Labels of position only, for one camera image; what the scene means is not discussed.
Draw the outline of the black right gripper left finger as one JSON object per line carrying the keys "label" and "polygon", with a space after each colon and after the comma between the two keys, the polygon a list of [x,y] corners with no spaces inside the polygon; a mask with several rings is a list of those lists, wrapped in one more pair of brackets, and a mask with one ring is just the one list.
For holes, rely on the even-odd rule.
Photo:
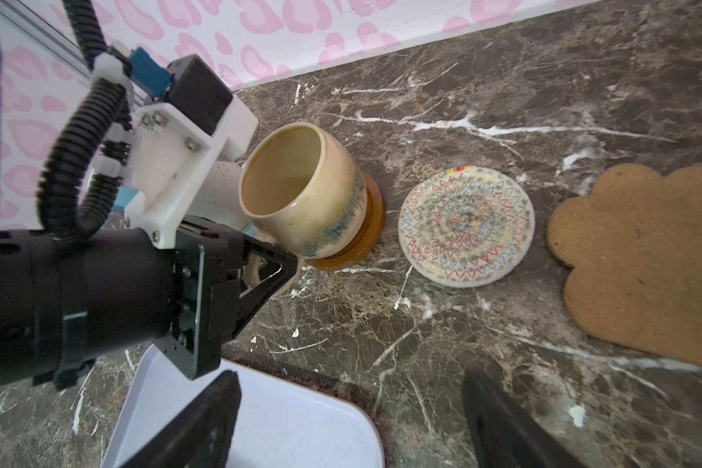
{"label": "black right gripper left finger", "polygon": [[241,404],[236,372],[222,372],[126,467],[224,467]]}

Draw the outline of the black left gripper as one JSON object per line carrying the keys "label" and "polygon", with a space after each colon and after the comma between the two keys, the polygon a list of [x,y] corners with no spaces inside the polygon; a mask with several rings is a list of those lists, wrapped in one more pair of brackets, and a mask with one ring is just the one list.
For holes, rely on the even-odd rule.
{"label": "black left gripper", "polygon": [[292,253],[197,216],[175,238],[160,250],[140,229],[77,244],[0,231],[0,385],[68,388],[97,358],[146,342],[200,378],[233,328],[235,339],[298,273]]}

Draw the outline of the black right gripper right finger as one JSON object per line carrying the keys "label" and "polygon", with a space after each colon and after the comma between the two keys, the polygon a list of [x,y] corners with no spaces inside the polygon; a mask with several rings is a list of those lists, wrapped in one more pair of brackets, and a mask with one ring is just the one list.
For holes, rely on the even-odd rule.
{"label": "black right gripper right finger", "polygon": [[481,467],[583,465],[479,368],[466,369],[461,398]]}

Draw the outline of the yellow beige mug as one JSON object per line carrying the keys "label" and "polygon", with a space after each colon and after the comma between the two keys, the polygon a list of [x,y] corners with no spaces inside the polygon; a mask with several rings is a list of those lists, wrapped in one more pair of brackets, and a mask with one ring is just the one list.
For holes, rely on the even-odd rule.
{"label": "yellow beige mug", "polygon": [[351,153],[329,132],[298,122],[271,133],[243,166],[239,202],[257,239],[298,259],[331,259],[361,240],[371,195]]}

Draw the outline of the brown wooden round coaster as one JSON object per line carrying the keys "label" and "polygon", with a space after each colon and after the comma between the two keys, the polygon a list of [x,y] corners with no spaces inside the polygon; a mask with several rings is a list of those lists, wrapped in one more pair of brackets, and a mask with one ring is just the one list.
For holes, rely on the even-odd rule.
{"label": "brown wooden round coaster", "polygon": [[336,255],[325,259],[312,259],[307,263],[327,272],[337,272],[351,267],[367,257],[378,243],[384,230],[386,206],[378,184],[367,173],[363,173],[368,193],[368,208],[363,224],[352,241]]}

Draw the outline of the multicolour braided round coaster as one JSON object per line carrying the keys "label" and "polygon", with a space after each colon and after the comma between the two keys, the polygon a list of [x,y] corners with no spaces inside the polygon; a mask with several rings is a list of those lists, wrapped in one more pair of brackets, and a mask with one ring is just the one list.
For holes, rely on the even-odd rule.
{"label": "multicolour braided round coaster", "polygon": [[534,206],[501,172],[449,169],[419,183],[401,206],[398,237],[413,269],[451,288],[476,288],[511,273],[534,239]]}

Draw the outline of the brown flower cork coaster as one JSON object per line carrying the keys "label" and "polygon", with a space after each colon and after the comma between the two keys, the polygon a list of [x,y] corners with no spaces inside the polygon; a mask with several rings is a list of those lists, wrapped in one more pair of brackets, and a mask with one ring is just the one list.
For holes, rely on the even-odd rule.
{"label": "brown flower cork coaster", "polygon": [[582,331],[702,367],[702,166],[613,166],[551,214],[546,241]]}

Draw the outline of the white speckled mug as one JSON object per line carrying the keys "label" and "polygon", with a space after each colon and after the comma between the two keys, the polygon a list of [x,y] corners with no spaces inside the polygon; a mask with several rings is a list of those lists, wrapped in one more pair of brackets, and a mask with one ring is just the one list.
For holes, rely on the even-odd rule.
{"label": "white speckled mug", "polygon": [[236,163],[216,161],[187,214],[254,236],[255,226],[244,215],[239,202],[241,175],[242,168]]}

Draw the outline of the light blue mug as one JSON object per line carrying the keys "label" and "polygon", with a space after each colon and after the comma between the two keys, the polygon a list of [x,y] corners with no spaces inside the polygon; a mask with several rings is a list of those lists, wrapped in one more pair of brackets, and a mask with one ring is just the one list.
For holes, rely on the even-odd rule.
{"label": "light blue mug", "polygon": [[117,196],[112,207],[112,212],[124,212],[132,200],[138,195],[136,189],[132,189],[126,186],[121,186],[118,189]]}

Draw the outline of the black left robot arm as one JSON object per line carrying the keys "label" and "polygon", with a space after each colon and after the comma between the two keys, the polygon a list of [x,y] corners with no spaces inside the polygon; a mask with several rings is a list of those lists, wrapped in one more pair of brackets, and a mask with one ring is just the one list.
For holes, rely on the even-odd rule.
{"label": "black left robot arm", "polygon": [[298,272],[222,175],[257,119],[199,56],[160,66],[106,44],[91,2],[64,8],[91,85],[41,172],[40,228],[0,229],[0,385],[64,390],[148,341],[200,378]]}

